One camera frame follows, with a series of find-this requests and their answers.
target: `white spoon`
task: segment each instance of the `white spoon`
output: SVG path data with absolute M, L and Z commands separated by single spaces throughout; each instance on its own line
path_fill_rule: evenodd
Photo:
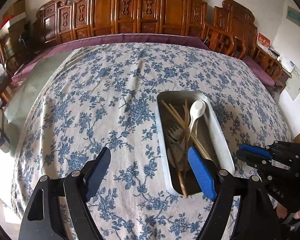
M 206 110 L 206 103 L 202 100 L 197 100 L 192 104 L 192 106 L 190 108 L 191 121 L 189 124 L 189 137 L 190 137 L 190 134 L 193 129 L 193 125 L 194 125 L 195 121 L 197 121 L 197 119 L 203 115 L 205 110 Z

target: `metal screw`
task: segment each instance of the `metal screw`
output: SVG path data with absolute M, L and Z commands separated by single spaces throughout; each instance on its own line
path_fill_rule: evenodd
M 80 171 L 72 171 L 71 176 L 72 177 L 77 177 L 80 175 Z
M 251 178 L 253 181 L 259 181 L 259 177 L 257 175 L 252 175 Z
M 47 175 L 43 175 L 41 178 L 40 178 L 40 181 L 44 182 L 48 179 L 48 176 Z
M 220 170 L 220 171 L 219 171 L 219 174 L 220 174 L 221 176 L 227 176 L 227 175 L 228 175 L 228 171 L 226 171 L 226 170 Z

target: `blue gripper pad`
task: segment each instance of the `blue gripper pad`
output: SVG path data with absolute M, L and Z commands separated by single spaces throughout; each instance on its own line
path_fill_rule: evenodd
M 263 149 L 261 147 L 258 146 L 253 146 L 253 145 L 249 145 L 249 144 L 242 144 L 239 147 L 240 150 L 244 150 L 244 151 L 248 151 L 248 152 L 252 152 L 255 154 L 259 154 L 265 158 L 267 158 L 268 160 L 272 160 L 272 156 L 270 155 L 269 151 L 266 149 Z
M 205 196 L 214 201 L 217 193 L 214 190 L 213 178 L 202 161 L 202 157 L 194 147 L 188 150 L 188 161 Z

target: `floor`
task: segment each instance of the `floor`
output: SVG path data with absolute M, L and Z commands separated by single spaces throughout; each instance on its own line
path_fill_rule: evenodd
M 8 153 L 0 150 L 0 224 L 12 240 L 18 239 L 21 221 L 10 210 L 10 187 L 13 175 L 14 156 L 20 134 L 30 109 L 50 76 L 71 53 L 61 52 L 50 58 L 41 60 L 13 95 L 4 110 L 9 121 L 7 136 L 11 150 Z

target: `hand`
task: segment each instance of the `hand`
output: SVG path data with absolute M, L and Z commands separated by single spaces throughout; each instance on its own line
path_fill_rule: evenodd
M 277 215 L 279 218 L 285 218 L 288 214 L 288 210 L 280 203 L 277 205 Z M 300 210 L 293 216 L 294 219 L 300 218 Z

